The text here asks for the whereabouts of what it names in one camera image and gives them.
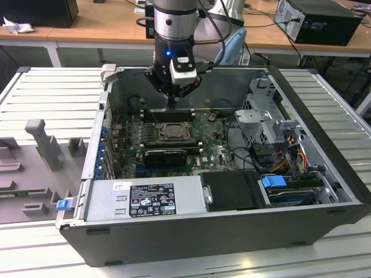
black computer tower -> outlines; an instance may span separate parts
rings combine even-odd
[[[346,46],[362,17],[331,0],[280,0],[274,21],[295,43]]]
[[[70,28],[78,12],[76,0],[0,1],[0,23],[5,17],[16,23]]]

power supply label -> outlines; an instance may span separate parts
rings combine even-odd
[[[131,217],[176,214],[174,184],[133,185],[130,187]]]

motherboard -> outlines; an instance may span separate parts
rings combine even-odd
[[[141,111],[112,126],[116,177],[198,175],[236,170],[225,142],[230,115],[217,111]]]

crumpled paper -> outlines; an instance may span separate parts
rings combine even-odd
[[[33,29],[31,24],[28,23],[14,23],[9,20],[7,20],[4,17],[4,24],[2,25],[4,28],[6,28],[10,33],[18,35],[18,33],[26,33],[26,32],[32,32],[35,31]]]

wooden desk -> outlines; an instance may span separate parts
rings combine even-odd
[[[54,28],[48,35],[51,41],[149,43],[146,29],[135,23],[143,14],[135,14],[134,6],[124,0],[77,0],[79,14],[71,28]]]
[[[52,32],[52,27],[36,27],[34,32],[19,33],[18,35],[10,33],[7,29],[0,28],[0,39],[11,40],[29,40],[29,41],[47,41],[48,35]]]
[[[248,2],[253,8],[263,12],[272,11],[277,7],[278,3],[276,0],[270,0],[269,2],[249,0]],[[340,2],[347,8],[351,8],[354,3],[345,0],[339,0],[337,2]],[[273,23],[268,16],[244,15],[243,18],[247,26],[260,26]],[[253,52],[257,53],[273,54],[274,52],[272,50],[276,50],[279,54],[285,54],[283,50],[289,50],[292,54],[295,53],[285,33],[276,25],[263,28],[248,28],[246,43]],[[321,53],[338,52],[337,55],[323,56],[357,56],[364,53],[365,57],[368,57],[371,54],[371,29],[360,25],[347,46],[295,44],[295,47],[298,50],[304,50],[304,52],[300,51],[303,55],[309,55],[307,52],[310,52],[311,55],[319,56],[322,56]]]
[[[347,8],[351,1],[338,0]],[[277,7],[277,0],[269,2],[248,0],[253,8],[268,12]],[[124,0],[77,0],[79,15],[71,28],[37,27],[29,34],[13,35],[0,28],[0,45],[42,46],[47,48],[54,67],[61,67],[57,48],[82,47],[97,49],[153,49],[154,40],[146,39],[146,31],[135,20],[143,14],[134,14],[134,6]],[[245,25],[272,24],[267,16],[244,15]],[[275,25],[248,28],[246,43],[251,53],[294,54],[286,35]],[[296,45],[301,55],[368,57],[371,54],[371,29],[358,27],[348,46]]]

